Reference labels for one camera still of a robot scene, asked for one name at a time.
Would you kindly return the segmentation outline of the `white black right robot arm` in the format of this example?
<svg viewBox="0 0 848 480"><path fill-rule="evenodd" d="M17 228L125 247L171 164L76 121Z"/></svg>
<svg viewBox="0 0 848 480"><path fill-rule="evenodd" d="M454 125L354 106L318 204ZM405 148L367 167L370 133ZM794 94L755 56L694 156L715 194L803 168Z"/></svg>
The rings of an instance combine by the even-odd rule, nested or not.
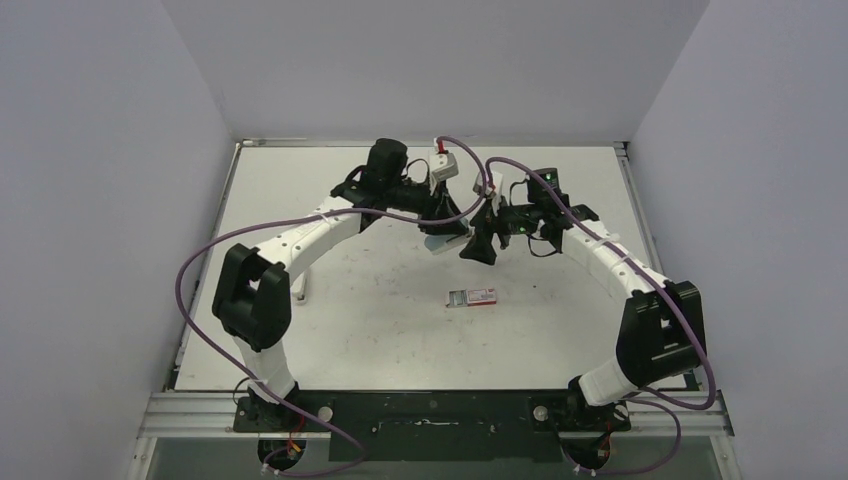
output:
<svg viewBox="0 0 848 480"><path fill-rule="evenodd" d="M690 282L675 283L634 256L586 205L573 205L559 187L554 168L526 171L527 201L513 204L502 176L489 172L479 180L486 200L471 220L472 235L460 256L485 265L497 259L515 236L549 243L595 279L610 297L622 302L623 313L613 356L577 376L577 394L565 402L568 421L593 427L605 405L641 391L655 382L708 365L699 290Z"/></svg>

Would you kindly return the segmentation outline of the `light blue stapler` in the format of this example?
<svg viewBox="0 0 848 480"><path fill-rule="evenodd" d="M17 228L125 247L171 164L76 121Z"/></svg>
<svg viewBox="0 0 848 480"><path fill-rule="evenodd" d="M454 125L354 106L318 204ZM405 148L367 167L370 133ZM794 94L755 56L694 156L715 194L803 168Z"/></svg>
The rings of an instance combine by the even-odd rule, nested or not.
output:
<svg viewBox="0 0 848 480"><path fill-rule="evenodd" d="M468 243L471 235L427 235L424 246L433 255L440 255Z"/></svg>

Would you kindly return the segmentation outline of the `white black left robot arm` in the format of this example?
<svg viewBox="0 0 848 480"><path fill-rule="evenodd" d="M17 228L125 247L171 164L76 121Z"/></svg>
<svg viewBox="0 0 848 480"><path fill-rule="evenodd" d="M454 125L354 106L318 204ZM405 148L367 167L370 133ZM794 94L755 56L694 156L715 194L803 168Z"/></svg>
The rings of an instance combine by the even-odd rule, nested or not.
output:
<svg viewBox="0 0 848 480"><path fill-rule="evenodd" d="M293 398L297 382L291 373L283 336L292 319L291 286L311 265L341 242L358 235L380 218L415 224L433 251L470 235L467 216L453 201L447 181L457 176L448 144L461 141L439 136L421 182L408 177L407 146L380 138L365 164L355 167L313 213L289 221L285 230L255 246L237 243L225 254L212 313L234 338L251 378L250 392L261 400L259 416L282 431L297 420Z"/></svg>

